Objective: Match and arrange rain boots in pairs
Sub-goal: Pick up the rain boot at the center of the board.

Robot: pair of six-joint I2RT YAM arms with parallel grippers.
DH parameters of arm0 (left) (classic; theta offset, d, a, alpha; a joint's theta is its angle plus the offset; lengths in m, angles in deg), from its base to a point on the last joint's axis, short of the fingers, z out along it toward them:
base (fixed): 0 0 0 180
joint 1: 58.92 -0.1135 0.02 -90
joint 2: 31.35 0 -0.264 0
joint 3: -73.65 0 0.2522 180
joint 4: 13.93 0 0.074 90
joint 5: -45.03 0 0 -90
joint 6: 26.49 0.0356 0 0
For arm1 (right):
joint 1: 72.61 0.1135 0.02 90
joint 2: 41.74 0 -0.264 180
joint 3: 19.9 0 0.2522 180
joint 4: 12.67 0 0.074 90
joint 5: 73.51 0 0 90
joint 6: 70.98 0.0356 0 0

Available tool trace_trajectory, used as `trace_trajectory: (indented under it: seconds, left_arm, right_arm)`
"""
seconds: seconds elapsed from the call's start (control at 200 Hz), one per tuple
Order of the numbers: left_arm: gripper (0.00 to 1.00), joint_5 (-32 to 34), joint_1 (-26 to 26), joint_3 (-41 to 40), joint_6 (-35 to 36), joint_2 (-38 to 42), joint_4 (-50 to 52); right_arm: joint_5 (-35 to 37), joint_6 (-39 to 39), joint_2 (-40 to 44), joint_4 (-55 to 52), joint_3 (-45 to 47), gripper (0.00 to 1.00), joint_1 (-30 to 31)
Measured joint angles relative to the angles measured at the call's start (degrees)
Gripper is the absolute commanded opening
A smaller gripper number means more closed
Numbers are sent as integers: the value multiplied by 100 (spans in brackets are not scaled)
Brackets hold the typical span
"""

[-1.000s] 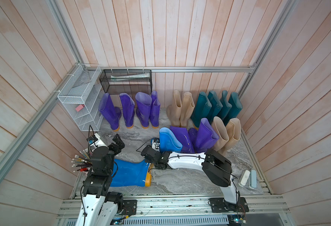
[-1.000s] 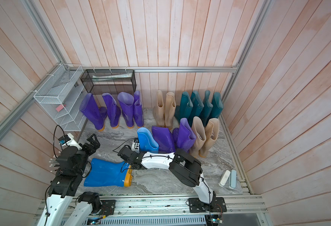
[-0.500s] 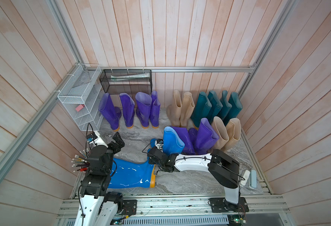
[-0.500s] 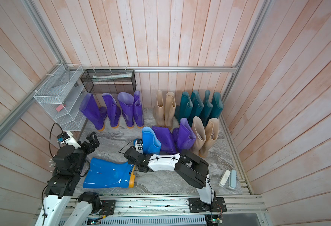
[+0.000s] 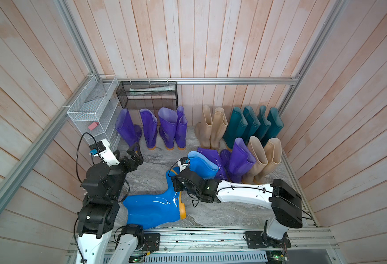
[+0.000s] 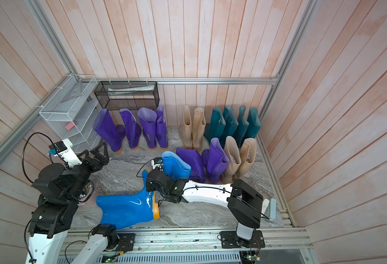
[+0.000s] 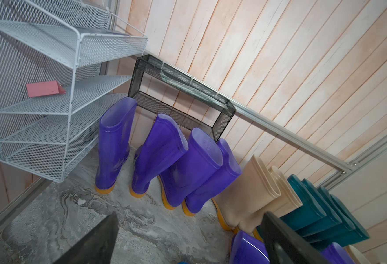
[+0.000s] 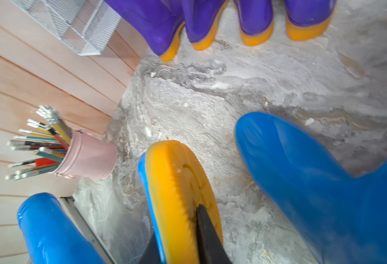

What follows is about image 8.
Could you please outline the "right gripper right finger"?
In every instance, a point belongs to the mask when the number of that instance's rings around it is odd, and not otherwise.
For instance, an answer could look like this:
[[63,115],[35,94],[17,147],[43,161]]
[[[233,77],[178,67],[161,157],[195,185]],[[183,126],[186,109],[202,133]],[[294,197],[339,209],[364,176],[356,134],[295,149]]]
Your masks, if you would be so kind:
[[196,209],[196,236],[200,264],[232,264],[204,205]]

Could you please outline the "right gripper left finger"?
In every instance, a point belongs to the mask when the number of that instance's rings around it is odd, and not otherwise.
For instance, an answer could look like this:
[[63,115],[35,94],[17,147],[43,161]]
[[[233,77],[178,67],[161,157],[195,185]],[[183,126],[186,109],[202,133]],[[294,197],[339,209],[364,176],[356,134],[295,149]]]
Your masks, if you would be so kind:
[[152,234],[138,264],[161,264],[161,257],[159,254],[155,233]]

